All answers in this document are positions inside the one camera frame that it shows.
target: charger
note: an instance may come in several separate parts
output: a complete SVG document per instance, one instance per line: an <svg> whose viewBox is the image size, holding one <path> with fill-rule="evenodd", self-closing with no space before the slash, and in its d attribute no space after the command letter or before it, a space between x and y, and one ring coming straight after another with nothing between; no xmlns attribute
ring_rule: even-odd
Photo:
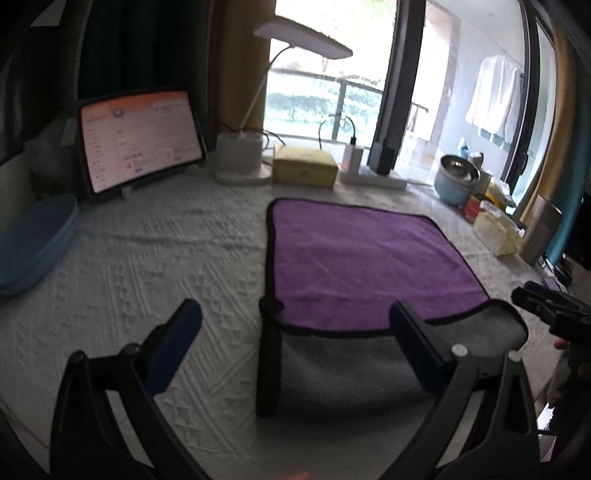
<svg viewBox="0 0 591 480"><path fill-rule="evenodd" d="M363 148L355 145L355 137L351 137L351 143L345 147L340 169L348 173L358 173L362 156Z"/></svg>

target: lamp arm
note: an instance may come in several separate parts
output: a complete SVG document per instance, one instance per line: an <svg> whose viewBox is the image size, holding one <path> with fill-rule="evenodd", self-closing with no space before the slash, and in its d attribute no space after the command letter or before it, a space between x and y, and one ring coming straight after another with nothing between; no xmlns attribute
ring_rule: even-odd
<svg viewBox="0 0 591 480"><path fill-rule="evenodd" d="M246 111L246 115L244 116L244 118L242 119L242 122L240 123L240 128L239 128L240 132L244 131L244 127L246 126L246 122L248 121L248 118L251 116L252 109L255 107L256 100L259 98L259 95L261 94L262 86L265 84L265 81L267 80L267 75L269 75L269 70L271 70L271 67L275 63L277 57L279 55L281 55L283 52L285 52L286 50L289 50L290 48L295 48L295 47L292 47L291 45L285 47L277 55L275 55L275 57L273 57L273 60L271 60L271 62L269 63L269 66L265 70L265 73L263 74L262 79L259 82L259 86L256 89L256 94L255 94L254 98L252 99L252 102L251 102L250 106L248 107L248 110Z"/></svg>

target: brown curtain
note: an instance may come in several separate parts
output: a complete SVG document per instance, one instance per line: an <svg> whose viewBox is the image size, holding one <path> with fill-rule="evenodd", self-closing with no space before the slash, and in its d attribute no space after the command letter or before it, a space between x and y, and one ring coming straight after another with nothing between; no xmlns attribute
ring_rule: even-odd
<svg viewBox="0 0 591 480"><path fill-rule="evenodd" d="M275 0L210 0L208 105L213 132L237 129L269 65L268 40L252 30L275 14ZM265 95L247 128L261 129Z"/></svg>
<svg viewBox="0 0 591 480"><path fill-rule="evenodd" d="M526 225L531 222L536 196L552 199L569 153L573 133L577 80L574 51L562 29L553 20L552 29L556 51L556 112L539 180L521 215L521 221Z"/></svg>

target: lamp head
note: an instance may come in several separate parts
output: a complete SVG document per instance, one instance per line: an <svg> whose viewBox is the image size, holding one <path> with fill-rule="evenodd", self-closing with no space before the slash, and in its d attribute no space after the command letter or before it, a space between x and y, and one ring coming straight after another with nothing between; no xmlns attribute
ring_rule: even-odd
<svg viewBox="0 0 591 480"><path fill-rule="evenodd" d="M353 51L342 43L310 27L277 15L256 27L253 33L257 37L281 40L292 47L303 48L331 60L346 59L353 55Z"/></svg>

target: charging cable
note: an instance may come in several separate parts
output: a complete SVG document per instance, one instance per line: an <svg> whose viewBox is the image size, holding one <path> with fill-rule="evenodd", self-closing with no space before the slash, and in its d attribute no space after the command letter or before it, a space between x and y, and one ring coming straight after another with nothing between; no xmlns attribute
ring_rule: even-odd
<svg viewBox="0 0 591 480"><path fill-rule="evenodd" d="M325 118L324 120L322 120L320 122L320 126L318 127L318 145L320 147L320 149L322 150L322 140L320 138L320 131L322 130L322 126L330 119L330 118L334 118L336 117L335 113L331 113L330 115L327 115L327 118ZM355 145L357 143L357 137L356 137L356 131L355 131L355 124L353 123L353 121L351 120L351 117L349 117L349 115L341 115L340 116L342 119L344 118L345 120L348 120L349 123L351 124L351 126L353 127L353 136L351 137L351 141L349 142L349 145Z"/></svg>

